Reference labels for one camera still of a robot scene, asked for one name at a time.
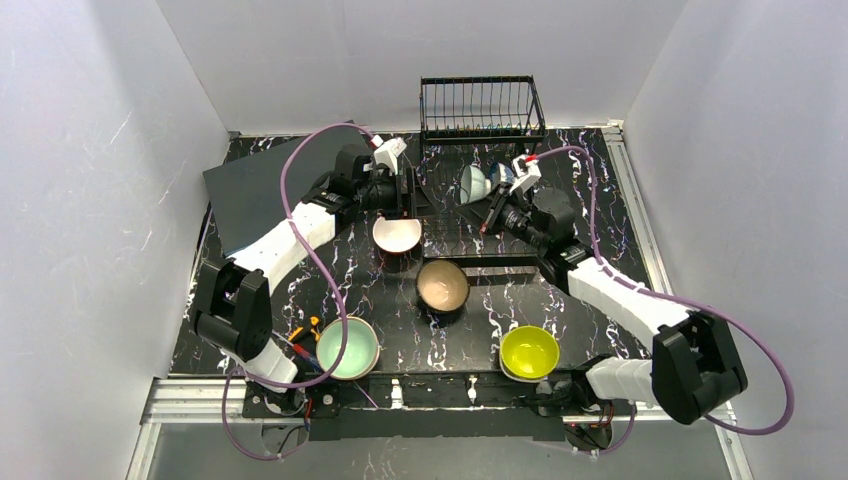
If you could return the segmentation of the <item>blue floral white bowl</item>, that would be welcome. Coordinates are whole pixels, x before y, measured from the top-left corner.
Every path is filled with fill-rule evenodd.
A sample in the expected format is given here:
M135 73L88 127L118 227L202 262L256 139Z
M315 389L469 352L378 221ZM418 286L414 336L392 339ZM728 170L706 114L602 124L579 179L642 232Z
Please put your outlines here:
M492 189L496 190L500 185L512 185L515 182L515 173L509 165L497 162L490 167L487 179Z

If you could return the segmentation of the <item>black wire dish rack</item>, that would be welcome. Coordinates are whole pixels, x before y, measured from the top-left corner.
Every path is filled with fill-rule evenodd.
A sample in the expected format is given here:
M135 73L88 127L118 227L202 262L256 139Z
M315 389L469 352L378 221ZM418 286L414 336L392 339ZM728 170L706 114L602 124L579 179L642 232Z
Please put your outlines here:
M531 75L424 77L420 81L420 161L423 188L437 215L423 221L423 256L464 268L530 267L532 247L503 232L483 234L457 213L462 171L487 176L497 162L535 151L545 118Z

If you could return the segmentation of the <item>celadon green bowl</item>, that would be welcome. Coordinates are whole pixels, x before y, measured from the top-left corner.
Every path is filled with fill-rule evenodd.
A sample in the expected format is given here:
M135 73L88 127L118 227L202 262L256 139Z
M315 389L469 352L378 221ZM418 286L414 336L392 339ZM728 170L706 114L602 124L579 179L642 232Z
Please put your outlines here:
M342 321L336 320L320 333L316 344L316 358L324 371L334 364L341 348L344 348L342 359L331 374L331 377L337 380L357 380L364 377L376 367L380 356L378 337L368 322L349 316L347 327L346 342L342 341Z

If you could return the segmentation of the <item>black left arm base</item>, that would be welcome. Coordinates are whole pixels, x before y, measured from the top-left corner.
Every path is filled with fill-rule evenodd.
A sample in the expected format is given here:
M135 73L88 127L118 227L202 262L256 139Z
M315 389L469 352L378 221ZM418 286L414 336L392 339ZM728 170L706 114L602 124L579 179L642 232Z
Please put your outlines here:
M260 424L260 439L270 453L293 453L318 433L321 422L338 417L340 384L331 381L306 389L273 392L257 382L246 383L241 416Z

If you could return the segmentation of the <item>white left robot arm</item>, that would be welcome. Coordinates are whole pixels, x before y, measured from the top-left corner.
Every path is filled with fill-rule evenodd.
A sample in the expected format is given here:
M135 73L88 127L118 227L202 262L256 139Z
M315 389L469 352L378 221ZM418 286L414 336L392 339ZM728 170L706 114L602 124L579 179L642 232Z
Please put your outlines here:
M410 220L430 206L415 172L400 162L401 138L346 145L285 216L252 244L202 262L189 311L195 335L222 350L248 379L284 393L298 387L296 364L272 338L271 296L303 260L332 242L362 213Z

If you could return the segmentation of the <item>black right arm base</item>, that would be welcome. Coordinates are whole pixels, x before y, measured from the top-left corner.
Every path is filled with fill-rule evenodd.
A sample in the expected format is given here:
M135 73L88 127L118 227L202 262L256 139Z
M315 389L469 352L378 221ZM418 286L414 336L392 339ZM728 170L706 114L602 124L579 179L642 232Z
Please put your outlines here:
M638 413L633 402L599 398L583 378L563 378L552 383L542 381L527 396L517 397L513 405L530 409L540 417L597 416L596 420L565 422L566 442L573 453L598 457L621 448L632 435ZM625 407L627 424L624 432L614 439L613 421L617 407Z

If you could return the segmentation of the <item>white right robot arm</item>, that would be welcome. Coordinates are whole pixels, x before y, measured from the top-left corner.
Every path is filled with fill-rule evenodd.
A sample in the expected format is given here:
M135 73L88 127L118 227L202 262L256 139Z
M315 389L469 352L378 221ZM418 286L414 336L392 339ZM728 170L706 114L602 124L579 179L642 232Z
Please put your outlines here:
M657 297L604 260L575 233L567 195L543 190L532 201L506 187L461 189L457 212L484 235L506 232L533 251L546 281L615 321L648 347L647 360L605 357L579 367L591 402L629 400L660 406L689 425L744 392L748 378L726 320L702 307Z

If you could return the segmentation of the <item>red blue screwdriver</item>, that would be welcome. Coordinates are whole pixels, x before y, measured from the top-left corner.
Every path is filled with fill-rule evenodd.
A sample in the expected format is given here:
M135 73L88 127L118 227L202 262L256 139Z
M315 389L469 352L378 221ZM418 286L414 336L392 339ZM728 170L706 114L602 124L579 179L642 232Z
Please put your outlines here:
M274 332L273 335L278 340L283 341L287 346L289 346L300 358L304 359L309 365L311 365L315 371L323 372L323 368L319 364L318 360L305 348L303 348L299 344L292 343L290 340L278 334L277 332Z

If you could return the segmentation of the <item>grey blue network switch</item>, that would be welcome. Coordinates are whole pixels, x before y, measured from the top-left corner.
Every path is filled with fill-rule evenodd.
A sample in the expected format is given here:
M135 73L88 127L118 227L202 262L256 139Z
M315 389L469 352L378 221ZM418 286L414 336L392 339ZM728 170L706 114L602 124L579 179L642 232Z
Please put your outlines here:
M241 157L203 172L221 248L233 254L264 236L285 217L280 176L300 139ZM365 138L352 128L335 128L301 148L286 176L291 207L306 195L320 175L335 167L338 153L347 145L370 152Z

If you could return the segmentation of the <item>orange handled pliers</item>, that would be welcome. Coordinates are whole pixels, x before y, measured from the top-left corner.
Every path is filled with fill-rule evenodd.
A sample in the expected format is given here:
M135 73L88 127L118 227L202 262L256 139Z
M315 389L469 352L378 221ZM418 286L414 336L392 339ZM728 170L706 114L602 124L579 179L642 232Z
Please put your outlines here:
M322 320L316 316L312 316L309 319L309 323L306 326L297 327L287 338L287 341L291 344L297 344L303 341L308 336L312 336L315 341L320 339L320 326L322 324Z

